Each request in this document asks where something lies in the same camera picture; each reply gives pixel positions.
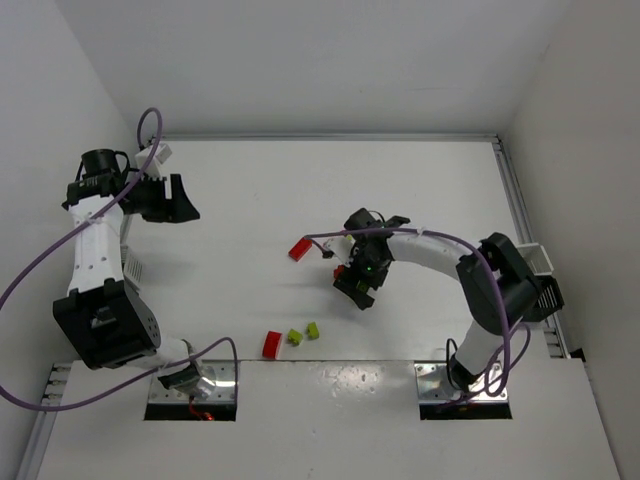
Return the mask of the red orange lego stack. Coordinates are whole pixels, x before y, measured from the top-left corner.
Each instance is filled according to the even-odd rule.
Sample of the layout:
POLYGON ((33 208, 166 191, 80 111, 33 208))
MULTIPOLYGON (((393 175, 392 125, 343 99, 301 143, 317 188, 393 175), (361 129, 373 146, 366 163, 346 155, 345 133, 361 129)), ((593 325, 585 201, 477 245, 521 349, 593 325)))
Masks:
POLYGON ((312 248, 313 242, 306 238, 300 238, 296 244, 288 251, 288 256, 295 262, 300 261, 312 248))

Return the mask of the red curved lego brick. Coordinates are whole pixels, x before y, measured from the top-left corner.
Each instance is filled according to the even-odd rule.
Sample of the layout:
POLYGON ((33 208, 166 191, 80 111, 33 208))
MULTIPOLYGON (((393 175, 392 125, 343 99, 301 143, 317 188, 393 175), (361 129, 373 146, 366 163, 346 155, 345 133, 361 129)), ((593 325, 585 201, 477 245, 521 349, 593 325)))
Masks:
POLYGON ((262 357, 266 360, 276 360, 282 344, 281 332, 268 331, 262 348, 262 357))

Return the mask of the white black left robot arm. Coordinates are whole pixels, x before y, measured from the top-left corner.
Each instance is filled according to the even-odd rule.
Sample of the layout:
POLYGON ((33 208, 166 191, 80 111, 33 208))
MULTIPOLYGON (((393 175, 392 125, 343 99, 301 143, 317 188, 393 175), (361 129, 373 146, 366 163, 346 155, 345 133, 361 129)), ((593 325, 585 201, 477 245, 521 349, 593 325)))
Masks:
POLYGON ((68 185, 63 207, 74 225, 87 227, 75 238, 73 275, 53 315, 88 368, 156 369, 165 389, 191 394, 202 376, 193 347, 161 334, 139 295, 142 264, 123 242, 133 215, 152 223, 199 219, 180 175, 160 171, 170 154, 166 144, 145 149, 125 168, 114 150, 82 155, 84 172, 68 185))

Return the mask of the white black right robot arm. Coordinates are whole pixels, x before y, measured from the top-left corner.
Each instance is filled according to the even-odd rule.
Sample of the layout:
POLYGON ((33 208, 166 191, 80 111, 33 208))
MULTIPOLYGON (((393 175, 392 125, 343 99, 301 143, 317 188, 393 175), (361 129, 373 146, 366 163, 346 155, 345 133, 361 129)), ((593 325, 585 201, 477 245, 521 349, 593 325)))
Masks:
POLYGON ((418 231, 407 217, 375 218, 361 208, 344 224, 347 234, 323 243, 336 257, 333 286, 361 310, 373 306, 371 290, 385 282, 394 262, 411 263, 458 282, 472 316, 464 340, 448 361, 449 382, 467 391, 504 346, 504 334, 529 315, 543 293, 542 281, 511 240, 493 233, 469 253, 458 241, 418 231))

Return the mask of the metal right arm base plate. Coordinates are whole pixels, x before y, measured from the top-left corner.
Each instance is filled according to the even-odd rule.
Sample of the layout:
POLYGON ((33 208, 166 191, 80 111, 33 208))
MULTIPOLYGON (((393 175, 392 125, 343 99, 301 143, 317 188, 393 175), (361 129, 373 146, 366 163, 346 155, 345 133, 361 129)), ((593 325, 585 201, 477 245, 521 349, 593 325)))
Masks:
POLYGON ((462 381, 457 381, 454 374, 447 371, 447 364, 444 361, 415 362, 413 367, 417 397, 421 404, 440 405, 458 400, 476 403, 508 400, 507 389, 494 397, 488 394, 488 388, 494 390, 500 384, 503 369, 499 362, 489 369, 488 376, 481 374, 475 381, 468 384, 467 391, 461 389, 462 381))

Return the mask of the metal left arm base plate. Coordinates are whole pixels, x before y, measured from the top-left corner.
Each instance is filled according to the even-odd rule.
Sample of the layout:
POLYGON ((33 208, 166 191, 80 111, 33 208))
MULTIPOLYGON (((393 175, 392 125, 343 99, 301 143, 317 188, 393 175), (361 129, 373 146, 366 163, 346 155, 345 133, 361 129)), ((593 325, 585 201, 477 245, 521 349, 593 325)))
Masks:
POLYGON ((153 375, 149 404, 231 405, 236 401, 236 366, 233 362, 204 360, 172 374, 153 375))

